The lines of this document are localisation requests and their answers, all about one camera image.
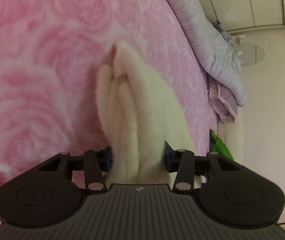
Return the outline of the green knitted sweater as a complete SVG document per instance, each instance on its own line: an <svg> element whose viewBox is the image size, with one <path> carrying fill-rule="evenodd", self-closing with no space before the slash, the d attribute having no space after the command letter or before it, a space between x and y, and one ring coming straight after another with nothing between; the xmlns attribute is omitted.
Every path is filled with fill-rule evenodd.
<svg viewBox="0 0 285 240"><path fill-rule="evenodd" d="M223 156L234 160L234 157L230 153L225 143L217 136L213 129L210 130L210 152L216 152Z"/></svg>

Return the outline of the lavender grey quilt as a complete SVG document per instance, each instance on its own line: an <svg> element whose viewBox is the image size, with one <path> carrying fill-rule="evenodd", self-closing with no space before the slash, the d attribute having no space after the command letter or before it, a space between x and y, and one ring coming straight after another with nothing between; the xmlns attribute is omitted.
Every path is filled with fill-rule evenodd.
<svg viewBox="0 0 285 240"><path fill-rule="evenodd" d="M200 65L211 77L229 88L238 106L243 106L246 91L234 48L206 19L199 0L167 1Z"/></svg>

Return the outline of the cream white fleece garment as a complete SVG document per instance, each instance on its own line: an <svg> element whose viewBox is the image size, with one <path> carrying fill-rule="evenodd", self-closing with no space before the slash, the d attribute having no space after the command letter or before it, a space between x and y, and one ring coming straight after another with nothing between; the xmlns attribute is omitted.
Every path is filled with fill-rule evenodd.
<svg viewBox="0 0 285 240"><path fill-rule="evenodd" d="M164 148L193 151L184 112L173 89L126 42L115 45L112 63L97 74L96 103L112 150L111 184L168 184Z"/></svg>

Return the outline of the pink rose pattern bedspread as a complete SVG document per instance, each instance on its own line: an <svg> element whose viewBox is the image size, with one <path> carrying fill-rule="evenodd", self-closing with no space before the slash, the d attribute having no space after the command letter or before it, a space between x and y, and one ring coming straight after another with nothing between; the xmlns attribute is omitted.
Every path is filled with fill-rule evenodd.
<svg viewBox="0 0 285 240"><path fill-rule="evenodd" d="M96 72L117 41L173 87L207 153L207 74L167 0L0 0L0 186L59 152L106 146Z"/></svg>

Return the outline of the folded mauve pink cloth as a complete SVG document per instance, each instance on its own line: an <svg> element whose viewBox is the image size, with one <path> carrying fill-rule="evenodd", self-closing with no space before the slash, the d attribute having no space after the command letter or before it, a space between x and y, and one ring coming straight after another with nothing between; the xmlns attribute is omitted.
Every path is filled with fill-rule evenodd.
<svg viewBox="0 0 285 240"><path fill-rule="evenodd" d="M234 123L238 105L233 93L225 85L208 75L208 99L222 123Z"/></svg>

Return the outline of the round white side table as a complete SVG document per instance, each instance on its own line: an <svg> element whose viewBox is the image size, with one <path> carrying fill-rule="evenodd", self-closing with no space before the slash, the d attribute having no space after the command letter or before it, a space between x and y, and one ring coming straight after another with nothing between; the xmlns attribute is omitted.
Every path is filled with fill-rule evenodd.
<svg viewBox="0 0 285 240"><path fill-rule="evenodd" d="M264 50L247 41L245 35L232 36L234 49L242 66L258 64L265 59Z"/></svg>

